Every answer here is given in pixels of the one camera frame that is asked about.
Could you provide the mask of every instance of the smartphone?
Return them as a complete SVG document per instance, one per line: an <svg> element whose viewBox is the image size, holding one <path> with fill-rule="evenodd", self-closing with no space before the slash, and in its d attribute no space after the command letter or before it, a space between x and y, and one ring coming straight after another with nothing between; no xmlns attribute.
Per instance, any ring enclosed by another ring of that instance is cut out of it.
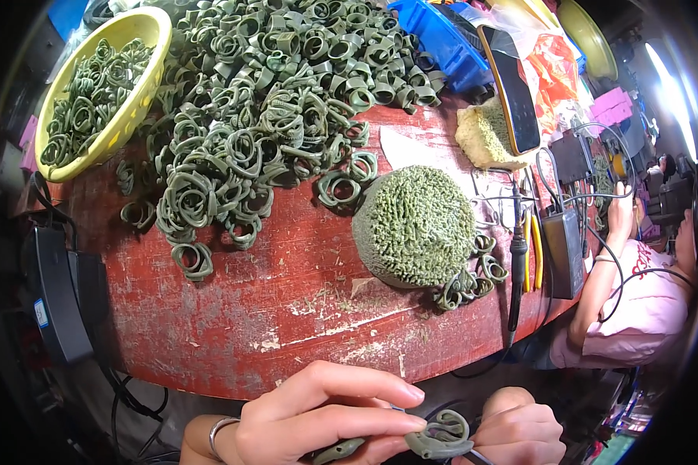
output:
<svg viewBox="0 0 698 465"><path fill-rule="evenodd" d="M479 39L489 61L493 79L499 89L499 98L504 107L504 120L507 124L509 141L515 155L522 155L540 146L540 129L535 116L535 106L530 88L520 76L520 60L499 50L492 50L496 40L497 48L515 50L509 33L490 26L478 26Z"/></svg>

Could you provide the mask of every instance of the yellow basket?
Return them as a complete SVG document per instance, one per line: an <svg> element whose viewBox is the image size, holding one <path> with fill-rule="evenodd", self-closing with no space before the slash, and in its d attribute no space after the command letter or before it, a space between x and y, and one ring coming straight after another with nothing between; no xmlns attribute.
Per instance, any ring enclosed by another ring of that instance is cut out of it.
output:
<svg viewBox="0 0 698 465"><path fill-rule="evenodd" d="M112 20L96 29L75 52L67 59L59 70L49 93L41 107L36 128L36 164L38 170L51 182L64 182L73 179L93 164L103 164L124 144L128 142L137 126L147 116L155 93L163 77L163 62L170 46L171 23L168 14L158 7L141 7L127 13L115 16ZM131 91L130 96L118 109L109 124L101 131L96 140L88 148L88 152L75 158L67 166L51 168L41 162L41 152L47 146L49 134L47 124L54 116L54 99L66 98L63 91L72 75L75 59L83 56L91 57L96 53L96 46L101 39L106 38L109 44L120 50L128 42L139 37L145 46L155 46L150 56L150 63L140 77L139 82Z"/></svg>

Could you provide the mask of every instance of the red wooden table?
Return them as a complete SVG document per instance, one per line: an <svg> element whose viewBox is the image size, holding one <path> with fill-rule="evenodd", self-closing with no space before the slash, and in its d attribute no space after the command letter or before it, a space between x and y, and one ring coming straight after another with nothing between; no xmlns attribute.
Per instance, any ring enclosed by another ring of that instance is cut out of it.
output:
<svg viewBox="0 0 698 465"><path fill-rule="evenodd" d="M360 118L371 123L365 149L381 154L378 130L390 125L467 163L454 140L456 109L465 106L444 98L442 106L413 116L373 107ZM190 283L157 228L135 235L119 219L129 201L116 185L121 157L147 155L143 144L133 144L84 172L74 181L70 207L81 249L100 253L105 262L120 368L133 377L247 400L316 359L387 370L417 382L503 347L509 280L468 306L432 315L423 293L393 289L372 277L357 255L351 218L319 205L313 181L275 190L271 216L248 251L234 251L221 227L197 231L197 240L213 251L215 272ZM384 156L379 159L380 172L389 172ZM547 197L542 186L539 191ZM494 255L509 268L509 236L497 228L496 238ZM542 321L547 302L541 291L522 296L518 340ZM555 301L551 317L572 304Z"/></svg>

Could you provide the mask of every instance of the woman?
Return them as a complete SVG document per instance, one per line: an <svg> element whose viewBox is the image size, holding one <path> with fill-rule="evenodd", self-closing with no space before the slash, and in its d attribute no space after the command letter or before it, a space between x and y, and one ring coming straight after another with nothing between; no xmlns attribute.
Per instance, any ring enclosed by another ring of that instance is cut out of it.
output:
<svg viewBox="0 0 698 465"><path fill-rule="evenodd" d="M630 191L631 187L624 188L622 182L615 186L618 195ZM633 196L612 200L607 215L610 232L606 243L618 257L618 264L603 248L584 284L576 311L515 344L513 352L521 361L539 369L636 367L657 359L682 330L691 287L669 273L642 272L665 268L690 282L696 279L691 211L686 210L677 232L676 257L631 238L636 230ZM621 284L618 266L624 279L641 275L625 284L613 313L619 293L610 296ZM608 315L607 321L599 322Z"/></svg>
<svg viewBox="0 0 698 465"><path fill-rule="evenodd" d="M221 415L192 420L184 432L181 465L215 465L220 459L227 465L292 465L307 452L351 437L369 439L334 465L379 465L407 451L403 435L427 424L391 404L413 408L423 399L418 387L390 373L314 362L245 404L240 422ZM536 404L521 387L504 387L486 402L471 440L496 465L544 465L563 457L561 432L547 405ZM456 458L453 464L470 462Z"/></svg>

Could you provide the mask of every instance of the yellow plastic bowl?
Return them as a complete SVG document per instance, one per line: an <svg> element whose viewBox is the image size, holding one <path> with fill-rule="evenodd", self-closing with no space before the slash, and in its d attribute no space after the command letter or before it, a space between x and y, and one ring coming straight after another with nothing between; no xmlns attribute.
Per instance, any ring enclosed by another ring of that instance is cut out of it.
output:
<svg viewBox="0 0 698 465"><path fill-rule="evenodd" d="M171 31L170 18L165 11L158 7L136 8L115 16L96 29L67 59L49 88L36 128L36 164L47 181L64 182L73 179L91 165L102 164L109 160L128 142L137 126L147 116L147 111L155 99L155 93L163 77L163 61L170 46ZM155 47L155 50L152 51L149 65L130 96L91 144L87 153L78 156L61 168L52 168L43 164L41 152L44 151L49 140L47 124L54 117L54 99L67 97L63 89L70 80L75 60L82 59L83 56L91 57L96 53L96 46L103 38L106 38L116 50L120 50L137 37L145 42L146 47Z"/></svg>
<svg viewBox="0 0 698 465"><path fill-rule="evenodd" d="M613 51L602 31L574 0L562 0L556 12L568 36L586 56L586 72L593 78L618 79Z"/></svg>

